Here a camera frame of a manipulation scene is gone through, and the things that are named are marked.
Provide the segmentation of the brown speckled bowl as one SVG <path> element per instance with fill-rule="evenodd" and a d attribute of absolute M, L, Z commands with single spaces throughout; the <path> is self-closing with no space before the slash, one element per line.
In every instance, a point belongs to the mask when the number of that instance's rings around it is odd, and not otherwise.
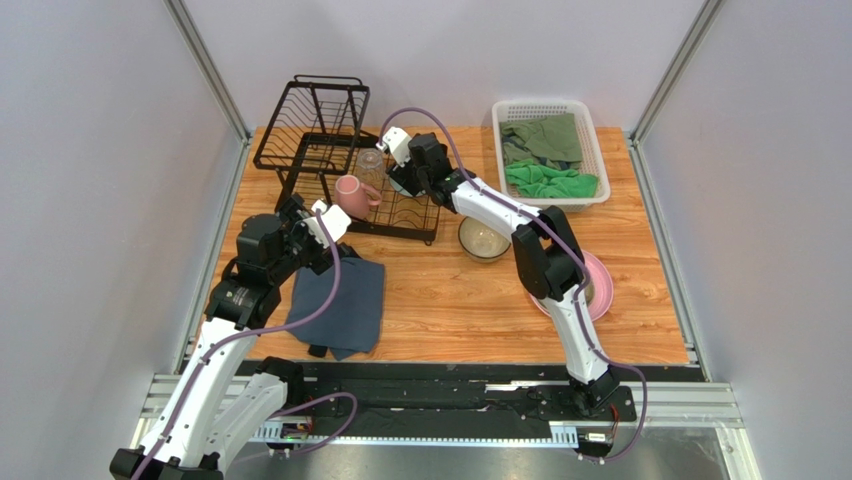
<path fill-rule="evenodd" d="M 471 217 L 461 221 L 457 237 L 465 254 L 479 263 L 493 263 L 511 247 L 511 242 L 499 232 Z"/>

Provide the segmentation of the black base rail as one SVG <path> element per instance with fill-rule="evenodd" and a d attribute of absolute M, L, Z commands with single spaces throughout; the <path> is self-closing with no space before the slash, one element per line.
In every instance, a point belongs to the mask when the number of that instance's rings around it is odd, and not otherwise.
<path fill-rule="evenodd" d="M 278 371 L 291 383 L 287 407 L 320 400 L 307 411 L 314 434 L 352 416 L 348 437 L 438 442 L 545 440 L 562 421 L 627 425 L 638 421 L 653 387 L 702 378 L 689 367 L 615 367 L 619 387 L 608 410 L 587 416 L 564 401 L 570 382 L 557 364 L 300 362 Z"/>

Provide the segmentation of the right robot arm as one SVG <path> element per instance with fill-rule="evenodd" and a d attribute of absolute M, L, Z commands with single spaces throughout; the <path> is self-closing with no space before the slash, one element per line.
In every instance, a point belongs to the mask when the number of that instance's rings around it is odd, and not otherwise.
<path fill-rule="evenodd" d="M 435 134 L 391 128 L 377 144 L 393 166 L 388 176 L 410 194 L 477 220 L 512 244 L 518 277 L 550 316 L 565 353 L 570 385 L 563 399 L 580 414 L 608 410 L 619 380 L 604 359 L 586 295 L 588 269 L 565 213 L 522 204 L 463 167 L 452 166 Z"/>

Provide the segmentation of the clear glass plate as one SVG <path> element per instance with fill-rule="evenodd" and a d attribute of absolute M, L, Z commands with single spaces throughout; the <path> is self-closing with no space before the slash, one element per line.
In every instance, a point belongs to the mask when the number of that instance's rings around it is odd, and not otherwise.
<path fill-rule="evenodd" d="M 583 289 L 583 295 L 588 306 L 591 306 L 594 302 L 596 296 L 595 285 L 593 281 L 589 281 L 586 287 Z"/>

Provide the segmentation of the aluminium frame post right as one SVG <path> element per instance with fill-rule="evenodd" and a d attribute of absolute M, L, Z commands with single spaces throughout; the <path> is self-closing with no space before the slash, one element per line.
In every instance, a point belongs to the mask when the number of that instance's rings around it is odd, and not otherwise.
<path fill-rule="evenodd" d="M 725 4 L 726 1 L 724 0 L 705 0 L 702 2 L 687 33 L 644 108 L 637 125 L 632 130 L 630 139 L 633 144 L 641 144 L 649 135 L 691 59 L 700 48 Z"/>

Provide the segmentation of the aluminium frame post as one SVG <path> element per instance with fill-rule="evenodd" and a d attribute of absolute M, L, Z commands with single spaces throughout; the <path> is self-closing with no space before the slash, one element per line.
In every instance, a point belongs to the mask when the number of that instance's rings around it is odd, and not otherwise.
<path fill-rule="evenodd" d="M 231 129 L 242 143 L 248 143 L 251 137 L 251 132 L 241 115 L 223 76 L 215 65 L 215 61 L 207 48 L 203 36 L 198 29 L 188 6 L 182 0 L 165 0 L 164 4 L 177 29 L 181 33 L 190 53 L 211 89 L 211 92 Z"/>
<path fill-rule="evenodd" d="M 641 144 L 649 135 L 691 59 L 700 48 L 725 4 L 726 1 L 724 0 L 705 0 L 702 2 L 687 33 L 644 108 L 637 125 L 632 130 L 630 139 L 633 144 Z"/>

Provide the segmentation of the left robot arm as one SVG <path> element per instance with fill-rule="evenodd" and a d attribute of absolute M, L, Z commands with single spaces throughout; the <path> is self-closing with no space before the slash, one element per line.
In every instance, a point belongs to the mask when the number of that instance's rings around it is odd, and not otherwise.
<path fill-rule="evenodd" d="M 238 238 L 236 273 L 215 287 L 186 370 L 152 429 L 133 449 L 116 451 L 116 479 L 222 479 L 254 433 L 287 403 L 299 366 L 266 359 L 227 408 L 221 406 L 238 367 L 281 300 L 280 287 L 302 268 L 334 272 L 326 299 L 309 315 L 279 326 L 289 331 L 320 317 L 335 300 L 342 279 L 337 244 L 351 223 L 338 205 L 317 201 L 305 208 L 292 197 L 274 214 L 247 219 Z"/>

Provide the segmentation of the clear drinking glass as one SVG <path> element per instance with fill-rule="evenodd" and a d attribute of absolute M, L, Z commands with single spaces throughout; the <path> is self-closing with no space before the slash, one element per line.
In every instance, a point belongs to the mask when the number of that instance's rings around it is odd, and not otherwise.
<path fill-rule="evenodd" d="M 354 175 L 362 183 L 381 191 L 385 180 L 383 153 L 376 148 L 361 149 L 357 155 Z"/>

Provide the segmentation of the light blue ribbed bowl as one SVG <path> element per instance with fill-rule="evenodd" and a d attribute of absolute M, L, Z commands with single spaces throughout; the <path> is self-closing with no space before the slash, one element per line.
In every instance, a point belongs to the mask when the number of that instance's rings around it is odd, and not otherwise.
<path fill-rule="evenodd" d="M 401 185 L 401 184 L 400 184 L 400 183 L 399 183 L 396 179 L 394 179 L 393 177 L 389 176 L 389 177 L 388 177 L 388 182 L 389 182 L 390 186 L 392 187 L 392 189 L 393 189 L 393 190 L 394 190 L 397 194 L 399 194 L 399 195 L 401 195 L 401 196 L 404 196 L 404 197 L 407 197 L 407 198 L 415 198 L 415 197 L 417 197 L 417 194 L 412 194 L 412 193 L 410 193 L 408 190 L 406 190 L 406 189 L 405 189 L 405 188 L 404 188 L 404 187 L 403 187 L 403 186 L 402 186 L 402 185 Z"/>

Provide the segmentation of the dark blue cloth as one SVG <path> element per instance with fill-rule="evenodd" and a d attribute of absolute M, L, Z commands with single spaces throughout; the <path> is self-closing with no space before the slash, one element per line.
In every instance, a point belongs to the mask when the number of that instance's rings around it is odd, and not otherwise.
<path fill-rule="evenodd" d="M 317 275 L 303 268 L 293 284 L 286 322 L 294 323 L 315 312 L 331 292 L 334 271 Z M 386 268 L 381 263 L 347 256 L 341 259 L 341 277 L 335 298 L 311 322 L 290 334 L 312 347 L 330 350 L 337 361 L 374 349 L 381 333 Z"/>

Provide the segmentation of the white plastic basket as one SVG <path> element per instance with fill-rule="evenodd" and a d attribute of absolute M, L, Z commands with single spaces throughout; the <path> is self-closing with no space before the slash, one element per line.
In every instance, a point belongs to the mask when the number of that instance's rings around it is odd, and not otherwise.
<path fill-rule="evenodd" d="M 499 126 L 502 122 L 516 120 L 539 119 L 551 115 L 571 113 L 575 116 L 577 132 L 579 134 L 583 160 L 574 164 L 571 168 L 584 174 L 595 175 L 599 179 L 597 191 L 590 198 L 559 198 L 540 199 L 525 198 L 513 185 L 510 185 L 504 176 L 504 169 L 508 166 L 504 162 Z M 609 200 L 611 188 L 609 178 L 604 165 L 603 154 L 600 143 L 592 121 L 592 116 L 585 104 L 575 100 L 505 100 L 499 101 L 492 107 L 492 124 L 494 141 L 497 155 L 498 176 L 501 190 L 516 200 L 544 208 L 555 205 L 566 212 L 580 212 L 593 205 L 598 205 Z"/>

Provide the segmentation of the pink mug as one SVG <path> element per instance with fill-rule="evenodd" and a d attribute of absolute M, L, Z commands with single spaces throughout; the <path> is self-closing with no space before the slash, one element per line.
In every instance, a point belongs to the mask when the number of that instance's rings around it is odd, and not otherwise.
<path fill-rule="evenodd" d="M 381 193 L 354 175 L 344 175 L 335 183 L 336 204 L 350 217 L 366 220 L 371 209 L 382 202 Z"/>

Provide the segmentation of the large pink plate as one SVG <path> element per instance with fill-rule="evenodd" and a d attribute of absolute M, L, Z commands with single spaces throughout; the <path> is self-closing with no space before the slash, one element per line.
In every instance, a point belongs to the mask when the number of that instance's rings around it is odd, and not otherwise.
<path fill-rule="evenodd" d="M 586 250 L 583 250 L 582 253 L 585 265 L 591 274 L 591 281 L 595 285 L 596 296 L 594 302 L 591 306 L 587 306 L 592 321 L 596 322 L 610 310 L 614 302 L 614 281 L 600 259 Z"/>

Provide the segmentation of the bright green cloth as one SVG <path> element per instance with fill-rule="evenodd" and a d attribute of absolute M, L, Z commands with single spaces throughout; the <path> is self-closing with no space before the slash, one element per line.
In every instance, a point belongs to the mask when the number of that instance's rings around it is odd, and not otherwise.
<path fill-rule="evenodd" d="M 595 175 L 569 168 L 558 170 L 524 160 L 504 169 L 506 181 L 525 198 L 579 199 L 593 197 L 599 185 Z"/>

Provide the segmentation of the aluminium frame post left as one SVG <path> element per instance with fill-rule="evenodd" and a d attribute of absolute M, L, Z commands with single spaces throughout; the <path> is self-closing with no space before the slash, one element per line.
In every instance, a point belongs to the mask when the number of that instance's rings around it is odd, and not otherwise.
<path fill-rule="evenodd" d="M 177 29 L 181 33 L 190 53 L 211 89 L 211 92 L 231 129 L 242 143 L 248 143 L 251 137 L 251 132 L 241 115 L 223 76 L 215 65 L 215 61 L 207 48 L 203 36 L 198 29 L 188 6 L 182 0 L 165 0 L 164 4 Z"/>

